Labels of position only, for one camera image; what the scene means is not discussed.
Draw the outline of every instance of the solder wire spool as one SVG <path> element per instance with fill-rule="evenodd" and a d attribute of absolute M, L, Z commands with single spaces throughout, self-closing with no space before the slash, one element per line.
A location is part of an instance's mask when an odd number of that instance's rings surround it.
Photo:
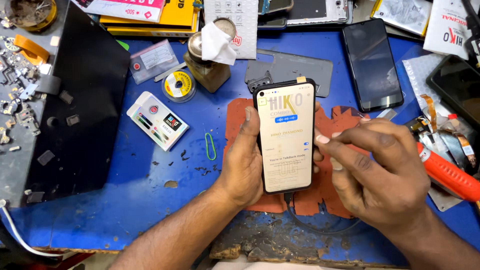
<path fill-rule="evenodd" d="M 171 101 L 183 103 L 193 98 L 197 92 L 197 83 L 188 70 L 176 69 L 163 78 L 162 90 Z"/>

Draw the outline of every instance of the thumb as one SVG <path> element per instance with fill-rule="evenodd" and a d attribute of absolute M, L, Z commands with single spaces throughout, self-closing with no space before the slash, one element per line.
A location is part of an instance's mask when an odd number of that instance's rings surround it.
<path fill-rule="evenodd" d="M 318 129 L 317 126 L 315 126 L 315 128 L 313 129 L 313 137 L 314 137 L 314 140 L 313 140 L 313 143 L 318 146 L 318 148 L 320 150 L 323 150 L 325 147 L 324 147 L 324 144 L 328 143 L 330 141 L 330 139 L 328 137 L 325 137 L 321 132 L 320 130 Z"/>
<path fill-rule="evenodd" d="M 245 121 L 235 139 L 235 145 L 241 147 L 255 147 L 260 132 L 260 116 L 254 107 L 245 108 Z"/>

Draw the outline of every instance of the phone screen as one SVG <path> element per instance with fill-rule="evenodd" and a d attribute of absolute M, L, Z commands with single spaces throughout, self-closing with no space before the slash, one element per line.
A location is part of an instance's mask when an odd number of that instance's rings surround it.
<path fill-rule="evenodd" d="M 383 21 L 345 26 L 343 34 L 361 109 L 401 105 L 402 90 Z"/>
<path fill-rule="evenodd" d="M 315 87 L 299 84 L 257 95 L 266 192 L 308 187 L 312 182 Z"/>
<path fill-rule="evenodd" d="M 432 82 L 480 123 L 480 74 L 457 56 L 450 56 L 432 74 Z"/>

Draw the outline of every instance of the metal lid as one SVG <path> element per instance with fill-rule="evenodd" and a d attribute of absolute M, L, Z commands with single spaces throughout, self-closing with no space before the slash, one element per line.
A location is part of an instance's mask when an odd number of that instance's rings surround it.
<path fill-rule="evenodd" d="M 213 23 L 223 32 L 227 33 L 232 39 L 237 33 L 237 29 L 233 22 L 227 18 L 218 18 Z M 199 64 L 208 64 L 212 61 L 202 60 L 202 32 L 196 32 L 193 34 L 187 42 L 188 53 L 190 58 Z"/>
<path fill-rule="evenodd" d="M 213 21 L 213 23 L 223 32 L 227 33 L 232 39 L 235 37 L 237 33 L 237 28 L 235 24 L 228 18 L 217 18 Z"/>

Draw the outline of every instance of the orange tool handle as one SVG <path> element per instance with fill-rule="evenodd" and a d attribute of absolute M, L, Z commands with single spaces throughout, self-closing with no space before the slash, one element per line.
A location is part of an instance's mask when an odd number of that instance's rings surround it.
<path fill-rule="evenodd" d="M 463 200 L 480 200 L 480 182 L 477 179 L 428 150 L 423 144 L 417 143 L 417 149 L 430 177 Z"/>

